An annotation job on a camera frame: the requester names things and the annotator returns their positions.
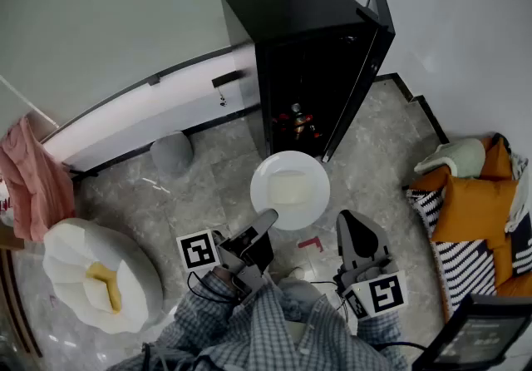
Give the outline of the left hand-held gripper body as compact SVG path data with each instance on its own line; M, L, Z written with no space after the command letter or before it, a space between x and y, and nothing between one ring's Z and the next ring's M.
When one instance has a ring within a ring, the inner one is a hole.
M270 224L252 224L225 238L218 231L202 230L176 239L185 271L211 270L216 266L232 274L236 301L248 303L266 283L264 271L273 261L268 237Z

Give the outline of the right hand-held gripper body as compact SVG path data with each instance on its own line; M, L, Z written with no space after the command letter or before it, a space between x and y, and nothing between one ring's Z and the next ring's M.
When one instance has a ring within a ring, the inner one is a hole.
M342 266L334 277L337 292L358 320L389 314L407 306L406 275L390 256L357 269Z

